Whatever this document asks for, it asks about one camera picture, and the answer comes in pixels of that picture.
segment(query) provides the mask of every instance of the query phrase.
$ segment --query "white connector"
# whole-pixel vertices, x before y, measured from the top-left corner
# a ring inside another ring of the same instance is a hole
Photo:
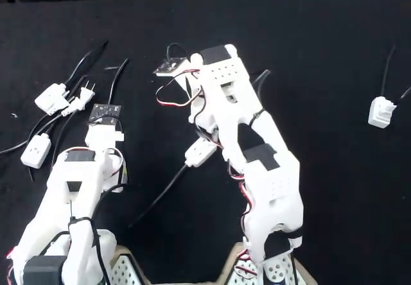
[[[80,98],[75,97],[74,100],[69,104],[67,108],[62,111],[62,116],[67,116],[73,113],[75,110],[84,110],[85,105],[94,97],[96,94],[94,91],[95,84],[91,87],[91,89],[87,88],[89,82],[85,84],[84,87],[81,88],[80,91]]]
[[[186,164],[195,168],[203,164],[215,151],[217,146],[212,142],[200,137],[194,144],[187,149],[185,153]]]
[[[62,84],[51,84],[40,96],[38,96],[34,103],[47,115],[53,115],[58,110],[62,110],[69,106],[69,102],[66,100],[68,95],[66,86]]]
[[[51,147],[49,135],[34,135],[28,143],[20,159],[24,165],[39,169],[44,162]]]
[[[89,125],[85,143],[93,150],[116,147],[116,142],[124,141],[124,133],[116,131],[115,125]]]
[[[378,128],[385,128],[391,122],[392,112],[397,105],[383,96],[375,98],[370,107],[370,114],[368,116],[368,123]]]

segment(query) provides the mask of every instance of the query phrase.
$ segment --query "white power adapter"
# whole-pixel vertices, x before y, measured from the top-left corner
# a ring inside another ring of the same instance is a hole
[[[195,168],[203,164],[215,151],[217,146],[200,137],[187,149],[185,157],[187,166]]]
[[[371,103],[368,123],[378,128],[386,128],[391,122],[392,112],[396,107],[397,105],[383,96],[375,98]]]
[[[34,135],[21,155],[21,162],[31,168],[39,169],[51,147],[49,135]]]
[[[34,102],[48,115],[53,115],[58,110],[69,106],[70,103],[66,100],[68,93],[64,84],[54,83],[43,91]]]

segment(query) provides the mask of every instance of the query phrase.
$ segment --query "black cable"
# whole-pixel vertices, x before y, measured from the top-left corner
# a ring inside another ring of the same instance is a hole
[[[387,57],[387,61],[385,62],[384,75],[383,75],[383,81],[382,81],[382,84],[381,84],[381,94],[380,94],[380,96],[384,96],[384,94],[385,94],[385,86],[386,86],[386,82],[387,82],[388,68],[389,68],[389,65],[390,65],[391,57],[394,54],[395,50],[396,50],[396,45],[394,44],[391,47],[390,53],[388,54],[388,57]]]
[[[401,97],[399,97],[398,101],[394,102],[394,104],[398,105],[401,101],[403,101],[403,99],[409,95],[410,91],[411,86],[409,86],[409,88],[401,95]]]
[[[57,235],[55,235],[54,238],[52,240],[50,240],[50,242],[46,245],[46,247],[43,248],[43,251],[41,251],[39,255],[44,255],[47,252],[47,249],[51,246],[51,244],[53,242],[55,242],[60,236],[68,235],[68,234],[70,234],[70,233],[66,230],[57,233]]]
[[[67,118],[67,120],[65,121],[64,125],[62,126],[60,133],[58,134],[57,140],[56,140],[56,144],[54,146],[54,150],[53,150],[53,156],[51,158],[51,166],[50,166],[50,173],[51,170],[53,169],[53,165],[56,162],[56,157],[57,157],[57,153],[58,153],[58,147],[60,146],[60,141],[62,140],[62,135],[64,130],[66,129],[67,125],[69,124],[70,120],[72,120],[72,118],[74,117],[74,115],[77,113],[77,110],[75,110],[73,113],[71,113],[71,115]]]
[[[267,79],[268,75],[270,75],[271,71],[266,69],[264,70],[253,82],[251,85],[255,85],[258,83],[257,86],[257,97],[261,102],[261,90],[263,88],[263,84],[265,82],[265,80]]]
[[[71,82],[74,78],[74,76],[76,75],[77,71],[79,70],[79,68],[81,67],[81,65],[83,64],[83,62],[86,60],[87,57],[91,56],[94,52],[97,53],[96,55],[96,59],[92,60],[92,62],[89,64],[89,68],[92,67],[100,58],[100,55],[104,52],[107,43],[109,43],[107,40],[104,41],[102,44],[100,44],[98,47],[91,49],[90,51],[88,51],[83,58],[77,63],[77,66],[75,67],[75,69],[73,70],[73,72],[71,73],[71,75],[69,76],[69,78],[64,82],[64,84],[67,86],[67,84],[69,82]]]
[[[293,252],[290,253],[290,258],[291,258],[291,264],[293,266],[294,284],[298,285],[297,269],[295,268],[295,259],[294,259]]]
[[[206,131],[204,131],[203,129],[200,128],[200,126],[197,124],[197,117],[204,111],[204,109],[206,108],[207,105],[207,99],[206,96],[204,96],[204,104],[203,107],[197,112],[197,114],[195,114],[194,119],[193,119],[193,123],[197,129],[197,132],[199,133],[199,136],[205,137],[208,141],[216,144],[218,147],[220,147],[222,149],[222,145],[219,142],[216,142],[213,140],[212,135],[208,134]]]
[[[177,172],[177,174],[175,174],[175,176],[173,177],[173,179],[171,180],[171,182],[166,186],[166,188],[164,189],[163,192],[161,192],[161,194],[154,200],[154,202],[152,202],[152,204],[150,206],[148,206],[148,208],[142,213],[140,214],[132,223],[130,223],[128,225],[129,228],[133,227],[135,224],[137,224],[142,218],[144,218],[150,211],[151,209],[153,209],[153,207],[155,206],[155,204],[157,204],[157,202],[167,193],[167,191],[173,186],[173,184],[180,178],[180,176],[183,174],[183,172],[185,172],[185,170],[187,169],[187,164],[184,164],[180,170]]]
[[[179,43],[177,43],[177,42],[173,42],[173,43],[170,43],[170,44],[167,46],[166,59],[167,59],[168,62],[170,62],[170,60],[173,58],[173,57],[170,56],[170,51],[171,51],[171,49],[172,49],[173,47],[179,48],[182,52],[184,52],[185,56],[186,56],[187,58],[189,58],[189,57],[188,57],[188,52],[186,51],[186,49],[184,49],[184,47],[183,47],[181,44],[179,44]]]
[[[123,72],[123,69],[127,65],[129,59],[126,58],[124,62],[121,64],[121,66],[117,69],[116,75],[114,75],[113,82],[111,83],[111,89],[110,89],[110,96],[109,100],[107,101],[107,104],[111,104],[111,100],[113,98],[113,92],[114,92],[114,86],[116,85],[116,82],[118,81],[121,73]]]
[[[59,119],[61,117],[61,114],[54,117],[51,121],[49,121],[48,123],[46,123],[44,126],[42,126],[35,134],[40,134],[42,131],[44,131],[51,123],[55,122],[57,119]],[[0,155],[5,155],[6,153],[12,152],[14,150],[19,149],[20,147],[23,147],[25,144],[27,144],[27,140],[25,140],[24,142],[21,142],[20,144],[17,144],[13,147],[7,148],[3,151],[0,151]]]
[[[93,220],[86,217],[86,216],[83,217],[83,218],[78,218],[78,219],[72,217],[69,224],[68,224],[69,232],[70,232],[70,225],[81,222],[81,221],[89,221],[90,222],[92,234],[94,236],[94,243],[96,244],[96,252],[97,252],[98,263],[100,265],[101,271],[103,272],[103,278],[104,278],[104,281],[105,281],[106,285],[111,285],[109,275],[107,274],[107,270],[105,269],[104,261],[103,261],[103,258],[101,256],[100,239],[99,239],[97,229],[94,226]]]
[[[92,219],[95,220],[98,214],[98,209],[101,206],[101,203],[104,201],[104,199],[107,197],[108,194],[110,194],[111,192],[113,192],[113,190],[118,189],[119,187],[126,187],[128,186],[128,184],[116,184],[115,186],[112,186],[110,189],[108,189],[107,191],[105,191],[102,196],[100,197],[100,199],[98,200],[96,207],[94,208],[94,212],[92,213]]]
[[[78,88],[81,86],[81,84],[84,82],[84,80],[88,78],[88,76],[85,74],[83,75],[76,83],[76,85],[74,85],[73,89],[71,89],[70,93],[67,96],[67,100],[70,100],[74,94],[76,93],[76,91],[78,90]]]

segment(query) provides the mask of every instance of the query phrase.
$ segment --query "electrical plug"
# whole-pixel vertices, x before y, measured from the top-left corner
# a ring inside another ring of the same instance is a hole
[[[53,115],[58,110],[62,110],[69,106],[69,102],[66,100],[66,96],[69,91],[66,91],[66,85],[51,84],[40,96],[38,96],[34,103],[47,115]]]
[[[390,125],[392,112],[396,107],[397,105],[383,96],[375,98],[371,103],[368,123],[378,128],[386,128]]]
[[[73,113],[75,110],[84,110],[85,105],[88,102],[90,102],[92,97],[94,97],[94,95],[96,94],[93,91],[96,84],[94,84],[91,87],[91,89],[87,88],[88,84],[89,84],[89,82],[87,82],[84,87],[81,87],[80,97],[79,98],[76,97],[74,100],[72,100],[72,102],[69,104],[69,106],[62,111],[62,116],[67,116],[67,115]]]

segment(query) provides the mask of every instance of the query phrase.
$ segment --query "black table surface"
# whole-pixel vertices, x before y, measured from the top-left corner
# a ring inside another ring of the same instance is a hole
[[[165,47],[234,44],[250,73],[271,69],[262,93],[301,163],[304,238],[296,257],[321,284],[399,284],[410,275],[411,97],[385,130],[367,124],[393,44],[387,98],[411,85],[411,0],[102,0],[0,5],[0,147],[25,139],[42,113],[35,97],[62,82],[104,39],[89,72],[106,102],[123,106],[130,183],[103,204],[99,227],[131,249],[152,282],[216,280],[241,240],[245,208],[221,155],[190,169],[135,227],[127,225],[184,162],[196,134],[188,108],[155,102],[152,71]],[[83,145],[89,109],[61,149]],[[247,134],[240,128],[241,134]],[[0,254],[16,245],[46,189],[50,160],[30,182],[20,152],[0,156]],[[6,261],[1,261],[1,271]]]

